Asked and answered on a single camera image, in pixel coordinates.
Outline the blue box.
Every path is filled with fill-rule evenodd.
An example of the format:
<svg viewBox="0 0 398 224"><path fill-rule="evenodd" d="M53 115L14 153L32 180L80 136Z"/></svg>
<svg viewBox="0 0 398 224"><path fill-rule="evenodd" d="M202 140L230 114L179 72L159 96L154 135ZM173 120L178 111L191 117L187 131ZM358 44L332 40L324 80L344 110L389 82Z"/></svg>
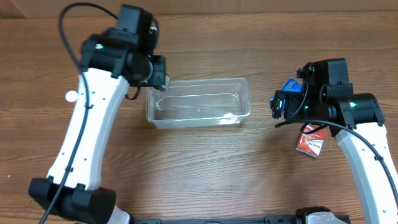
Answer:
<svg viewBox="0 0 398 224"><path fill-rule="evenodd" d="M285 85L281 88L281 91L292 91L297 93L300 93L301 90L302 85L298 81L294 80L292 77L290 77Z"/></svg>

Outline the orange bottle white cap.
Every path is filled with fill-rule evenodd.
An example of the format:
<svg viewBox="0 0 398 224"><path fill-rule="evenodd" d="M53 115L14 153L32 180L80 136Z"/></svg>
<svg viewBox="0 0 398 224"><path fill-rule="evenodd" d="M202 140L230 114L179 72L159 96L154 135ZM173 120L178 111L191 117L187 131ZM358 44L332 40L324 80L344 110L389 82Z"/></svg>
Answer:
<svg viewBox="0 0 398 224"><path fill-rule="evenodd" d="M76 102L77 99L78 99L78 93L77 93L76 91L74 91L74 90L68 91L68 92L65 94L65 99L66 99L68 102L70 102L70 103L74 103L74 102Z"/></svg>

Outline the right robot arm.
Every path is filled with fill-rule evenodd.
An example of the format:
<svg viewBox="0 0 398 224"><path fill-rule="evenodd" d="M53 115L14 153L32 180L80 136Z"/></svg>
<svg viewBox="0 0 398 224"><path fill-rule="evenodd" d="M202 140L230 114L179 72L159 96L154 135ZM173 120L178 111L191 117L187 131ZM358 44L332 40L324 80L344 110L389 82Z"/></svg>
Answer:
<svg viewBox="0 0 398 224"><path fill-rule="evenodd" d="M350 166L366 223L397 223L397 171L385 118L371 93L355 94L345 58L309 62L296 70L300 91L277 90L270 100L276 126L329 128Z"/></svg>

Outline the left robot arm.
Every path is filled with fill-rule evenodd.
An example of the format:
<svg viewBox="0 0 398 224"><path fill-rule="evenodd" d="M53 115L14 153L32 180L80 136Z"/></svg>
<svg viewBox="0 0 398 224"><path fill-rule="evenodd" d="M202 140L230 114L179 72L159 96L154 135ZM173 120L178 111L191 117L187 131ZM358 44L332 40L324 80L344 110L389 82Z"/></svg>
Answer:
<svg viewBox="0 0 398 224"><path fill-rule="evenodd" d="M155 55L159 23L141 7L124 4L115 27L93 34L74 58L79 71L75 107L60 152L29 195L44 209L78 223L133 223L116 205L116 192L102 188L101 169L116 113L130 87L166 91L165 57Z"/></svg>

